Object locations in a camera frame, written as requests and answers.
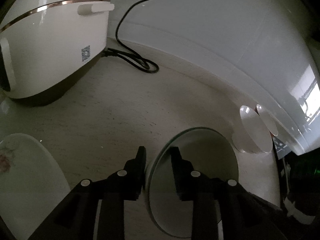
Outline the large white bowl green rim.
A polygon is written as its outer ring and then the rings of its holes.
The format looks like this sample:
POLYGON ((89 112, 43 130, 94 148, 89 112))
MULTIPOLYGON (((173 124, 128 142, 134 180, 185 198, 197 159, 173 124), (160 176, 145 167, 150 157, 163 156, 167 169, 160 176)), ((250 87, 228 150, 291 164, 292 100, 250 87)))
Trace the large white bowl green rim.
POLYGON ((219 183, 239 180, 229 141, 208 127, 178 133, 146 168, 144 196, 155 226, 176 239, 218 239, 219 183))

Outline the white plate pink flower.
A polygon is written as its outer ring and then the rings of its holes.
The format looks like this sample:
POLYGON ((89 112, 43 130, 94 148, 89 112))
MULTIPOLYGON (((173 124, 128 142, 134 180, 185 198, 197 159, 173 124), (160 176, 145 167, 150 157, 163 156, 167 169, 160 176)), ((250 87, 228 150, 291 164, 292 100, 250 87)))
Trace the white plate pink flower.
POLYGON ((28 239, 70 190, 37 139, 14 133, 1 140, 1 218, 16 239, 28 239))

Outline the white rice cooker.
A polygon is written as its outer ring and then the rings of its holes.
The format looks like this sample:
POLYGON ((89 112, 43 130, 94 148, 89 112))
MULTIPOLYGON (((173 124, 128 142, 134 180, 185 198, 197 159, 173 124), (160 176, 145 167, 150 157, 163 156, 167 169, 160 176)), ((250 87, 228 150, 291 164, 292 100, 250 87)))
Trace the white rice cooker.
POLYGON ((106 47, 111 0, 3 0, 1 89, 14 101, 54 93, 106 47))

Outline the white flared bowl pink flowers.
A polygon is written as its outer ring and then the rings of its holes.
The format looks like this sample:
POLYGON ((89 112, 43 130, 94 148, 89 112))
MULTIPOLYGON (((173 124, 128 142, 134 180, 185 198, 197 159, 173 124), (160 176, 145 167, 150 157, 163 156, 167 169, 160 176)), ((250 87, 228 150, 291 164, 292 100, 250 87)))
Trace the white flared bowl pink flowers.
POLYGON ((269 153, 272 138, 258 113, 246 105, 239 109, 240 121, 235 124, 232 142, 239 152, 269 153))

